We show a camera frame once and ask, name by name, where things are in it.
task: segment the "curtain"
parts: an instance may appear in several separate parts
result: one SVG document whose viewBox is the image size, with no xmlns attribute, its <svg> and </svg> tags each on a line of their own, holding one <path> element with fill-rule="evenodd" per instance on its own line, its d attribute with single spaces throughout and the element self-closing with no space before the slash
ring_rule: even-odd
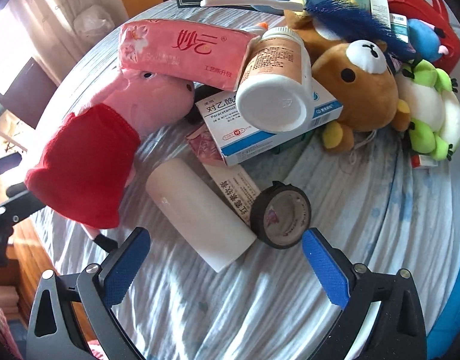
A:
<svg viewBox="0 0 460 360">
<path fill-rule="evenodd" d="M 32 41 L 35 60 L 58 85 L 91 46 L 78 37 L 73 21 L 100 0 L 10 0 L 13 16 Z"/>
</svg>

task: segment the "plastic bag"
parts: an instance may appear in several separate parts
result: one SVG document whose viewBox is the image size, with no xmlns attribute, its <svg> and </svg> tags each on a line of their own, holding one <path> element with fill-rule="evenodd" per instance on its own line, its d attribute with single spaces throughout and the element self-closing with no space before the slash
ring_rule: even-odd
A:
<svg viewBox="0 0 460 360">
<path fill-rule="evenodd" d="M 115 28 L 115 24 L 106 10 L 92 5 L 76 17 L 73 27 L 80 39 L 94 46 Z"/>
</svg>

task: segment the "pink pig plush toy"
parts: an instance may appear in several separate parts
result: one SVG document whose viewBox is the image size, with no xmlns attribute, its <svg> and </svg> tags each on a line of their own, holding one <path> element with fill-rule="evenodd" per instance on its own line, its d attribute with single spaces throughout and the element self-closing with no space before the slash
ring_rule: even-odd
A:
<svg viewBox="0 0 460 360">
<path fill-rule="evenodd" d="M 116 248 L 100 229 L 120 223 L 118 208 L 135 175 L 141 138 L 183 118 L 193 98 L 192 81 L 118 69 L 111 83 L 66 117 L 25 185 L 44 204 L 81 223 L 100 247 Z"/>
</svg>

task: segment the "white paper roll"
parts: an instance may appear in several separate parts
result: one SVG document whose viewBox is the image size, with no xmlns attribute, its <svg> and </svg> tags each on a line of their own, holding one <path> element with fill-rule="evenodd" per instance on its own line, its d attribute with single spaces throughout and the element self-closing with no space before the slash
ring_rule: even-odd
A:
<svg viewBox="0 0 460 360">
<path fill-rule="evenodd" d="M 216 272 L 234 262 L 256 235 L 181 159 L 156 168 L 147 192 L 172 225 Z"/>
</svg>

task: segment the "green and white stuffed animal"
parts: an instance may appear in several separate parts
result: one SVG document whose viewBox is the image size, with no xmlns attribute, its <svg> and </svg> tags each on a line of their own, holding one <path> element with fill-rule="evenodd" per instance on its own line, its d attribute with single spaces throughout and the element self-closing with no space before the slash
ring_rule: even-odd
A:
<svg viewBox="0 0 460 360">
<path fill-rule="evenodd" d="M 395 80 L 399 97 L 410 107 L 412 149 L 437 161 L 450 161 L 460 143 L 457 82 L 425 60 L 413 69 L 404 65 Z"/>
</svg>

